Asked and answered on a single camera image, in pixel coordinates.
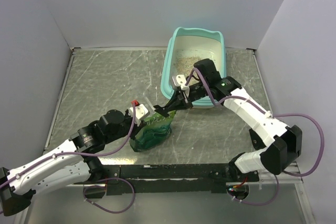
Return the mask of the green cat litter bag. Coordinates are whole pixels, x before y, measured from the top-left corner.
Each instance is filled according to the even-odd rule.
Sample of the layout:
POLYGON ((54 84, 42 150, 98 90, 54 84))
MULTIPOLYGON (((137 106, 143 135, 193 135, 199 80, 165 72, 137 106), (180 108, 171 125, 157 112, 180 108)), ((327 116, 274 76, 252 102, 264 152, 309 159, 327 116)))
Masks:
POLYGON ((143 152, 162 144, 172 133, 171 123, 176 113, 177 111, 171 111, 166 118, 154 113, 146 118, 146 126, 130 139, 131 148, 135 152, 143 152))

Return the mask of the clear plastic scoop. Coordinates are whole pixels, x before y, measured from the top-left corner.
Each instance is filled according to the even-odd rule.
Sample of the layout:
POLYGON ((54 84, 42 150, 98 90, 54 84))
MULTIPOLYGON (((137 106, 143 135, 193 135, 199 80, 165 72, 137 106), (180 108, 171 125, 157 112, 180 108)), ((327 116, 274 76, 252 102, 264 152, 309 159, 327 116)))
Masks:
POLYGON ((148 97, 144 97, 144 100, 145 100, 145 106, 148 109, 148 111, 151 114, 154 114, 155 113, 155 108, 154 108, 153 104, 151 103, 151 101, 149 100, 149 98, 148 97))

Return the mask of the teal cat litter box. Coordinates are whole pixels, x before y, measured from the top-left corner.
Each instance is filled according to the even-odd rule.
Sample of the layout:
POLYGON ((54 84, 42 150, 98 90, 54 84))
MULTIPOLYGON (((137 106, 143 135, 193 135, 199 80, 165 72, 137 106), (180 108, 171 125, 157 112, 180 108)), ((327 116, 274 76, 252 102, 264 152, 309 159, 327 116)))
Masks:
POLYGON ((177 28, 169 40, 161 78, 161 92, 170 99, 173 95, 172 77, 177 75, 177 58, 200 57, 211 59, 222 77, 226 76, 226 48, 223 34, 202 28, 177 28))

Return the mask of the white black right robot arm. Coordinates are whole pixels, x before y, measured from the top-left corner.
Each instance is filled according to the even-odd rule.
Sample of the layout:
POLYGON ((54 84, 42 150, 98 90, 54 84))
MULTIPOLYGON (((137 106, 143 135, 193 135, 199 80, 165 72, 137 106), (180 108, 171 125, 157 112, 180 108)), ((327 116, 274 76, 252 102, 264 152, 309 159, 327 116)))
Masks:
POLYGON ((168 116, 170 111, 192 108, 192 103, 209 97, 213 105, 221 105, 238 115, 249 127, 253 140, 261 147, 253 152, 241 153, 234 157, 229 175, 241 181, 247 173, 266 170, 279 175, 301 154, 302 130, 275 118, 270 111, 259 105, 234 78, 221 77, 210 59, 194 64, 198 83, 189 85, 185 76, 172 77, 174 93, 164 106, 156 106, 156 112, 168 116))

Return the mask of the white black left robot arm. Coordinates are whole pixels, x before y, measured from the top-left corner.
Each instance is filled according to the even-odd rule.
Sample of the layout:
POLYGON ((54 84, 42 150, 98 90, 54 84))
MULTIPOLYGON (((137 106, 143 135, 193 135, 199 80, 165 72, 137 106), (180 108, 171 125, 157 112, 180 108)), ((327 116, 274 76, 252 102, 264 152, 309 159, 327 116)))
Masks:
POLYGON ((110 110, 36 160, 14 169, 2 167, 1 213, 15 215, 35 196, 69 184, 101 181, 104 169, 99 158, 104 147, 120 138, 134 137, 146 125, 149 114, 143 104, 125 112, 110 110))

